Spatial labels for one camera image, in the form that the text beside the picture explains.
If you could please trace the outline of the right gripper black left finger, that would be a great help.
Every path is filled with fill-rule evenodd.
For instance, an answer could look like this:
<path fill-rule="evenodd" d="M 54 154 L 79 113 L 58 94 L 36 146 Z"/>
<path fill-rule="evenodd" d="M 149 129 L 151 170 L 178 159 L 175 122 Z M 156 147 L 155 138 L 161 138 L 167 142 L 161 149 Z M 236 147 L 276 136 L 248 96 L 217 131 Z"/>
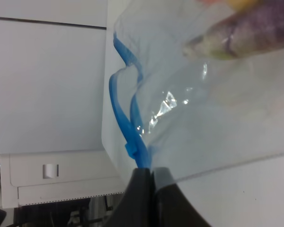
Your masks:
<path fill-rule="evenodd" d="M 105 221 L 104 226 L 155 226 L 154 192 L 154 180 L 150 170 L 148 168 L 134 169 L 120 203 Z"/>

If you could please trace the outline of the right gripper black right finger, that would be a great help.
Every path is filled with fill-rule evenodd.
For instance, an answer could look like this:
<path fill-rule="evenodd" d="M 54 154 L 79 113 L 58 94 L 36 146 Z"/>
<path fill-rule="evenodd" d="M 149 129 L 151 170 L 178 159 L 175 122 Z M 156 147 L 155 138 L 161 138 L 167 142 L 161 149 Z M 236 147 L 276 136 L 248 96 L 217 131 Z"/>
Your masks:
<path fill-rule="evenodd" d="M 152 179 L 154 186 L 152 196 L 153 227 L 210 226 L 187 200 L 168 168 L 155 168 Z"/>

